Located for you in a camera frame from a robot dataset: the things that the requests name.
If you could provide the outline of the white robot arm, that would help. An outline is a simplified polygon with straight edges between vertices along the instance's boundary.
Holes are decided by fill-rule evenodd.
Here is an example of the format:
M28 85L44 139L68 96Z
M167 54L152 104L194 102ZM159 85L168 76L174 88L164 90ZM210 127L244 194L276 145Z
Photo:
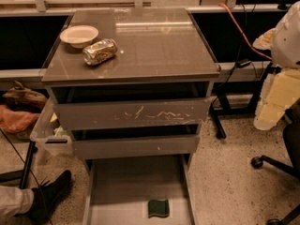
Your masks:
M300 2L293 4L273 29L270 44L277 75L265 78L253 125L259 130L274 127L300 98Z

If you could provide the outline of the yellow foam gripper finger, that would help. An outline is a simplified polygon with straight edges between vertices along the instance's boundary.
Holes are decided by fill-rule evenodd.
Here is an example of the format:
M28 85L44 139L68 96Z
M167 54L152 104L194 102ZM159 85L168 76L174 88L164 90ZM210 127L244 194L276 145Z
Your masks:
M263 82L253 125L259 130L274 127L285 111L300 98L300 71L289 69L268 74Z
M271 50L273 44L273 36L276 29L272 28L260 35L258 38L255 39L253 42L253 47L258 50Z

